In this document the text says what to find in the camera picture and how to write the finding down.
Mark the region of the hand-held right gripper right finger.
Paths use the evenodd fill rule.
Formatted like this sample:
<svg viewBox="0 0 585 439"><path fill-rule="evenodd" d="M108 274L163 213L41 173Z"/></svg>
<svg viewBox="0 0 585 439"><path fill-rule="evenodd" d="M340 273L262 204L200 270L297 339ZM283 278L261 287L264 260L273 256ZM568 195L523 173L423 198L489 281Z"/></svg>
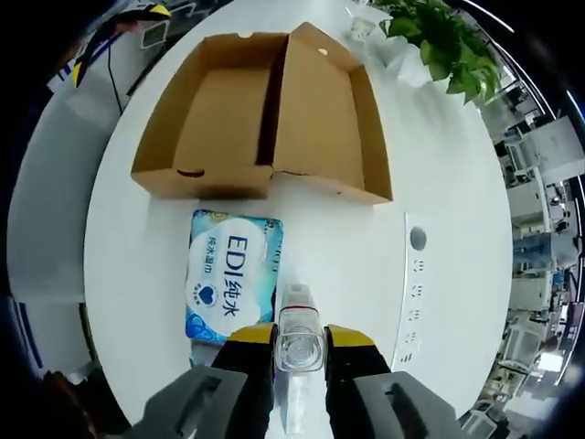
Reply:
<svg viewBox="0 0 585 439"><path fill-rule="evenodd" d="M406 371L392 371L374 341L328 325L325 408L335 438L459 438L455 410Z"/></svg>

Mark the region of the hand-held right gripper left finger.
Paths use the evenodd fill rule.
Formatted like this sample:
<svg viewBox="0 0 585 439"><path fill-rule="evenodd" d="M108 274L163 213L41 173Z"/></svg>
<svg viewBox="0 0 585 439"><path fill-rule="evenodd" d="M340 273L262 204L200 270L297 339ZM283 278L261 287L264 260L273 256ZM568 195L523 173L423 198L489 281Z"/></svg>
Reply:
<svg viewBox="0 0 585 439"><path fill-rule="evenodd" d="M153 395L137 438L263 438L274 405L277 326L243 327L209 366L197 365Z"/></svg>

